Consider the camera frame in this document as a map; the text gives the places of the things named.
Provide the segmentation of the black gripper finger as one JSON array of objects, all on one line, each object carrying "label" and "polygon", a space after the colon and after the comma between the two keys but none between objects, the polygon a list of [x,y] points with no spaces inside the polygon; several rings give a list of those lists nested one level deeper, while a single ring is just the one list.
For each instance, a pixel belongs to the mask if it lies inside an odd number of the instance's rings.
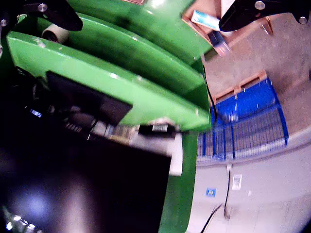
[{"label": "black gripper finger", "polygon": [[309,0],[236,0],[221,17],[222,32],[239,30],[268,16],[290,13],[302,25],[307,24],[311,10]]},{"label": "black gripper finger", "polygon": [[19,15],[33,15],[69,31],[80,31],[83,22],[66,0],[2,0],[0,2],[1,26],[11,30]]}]

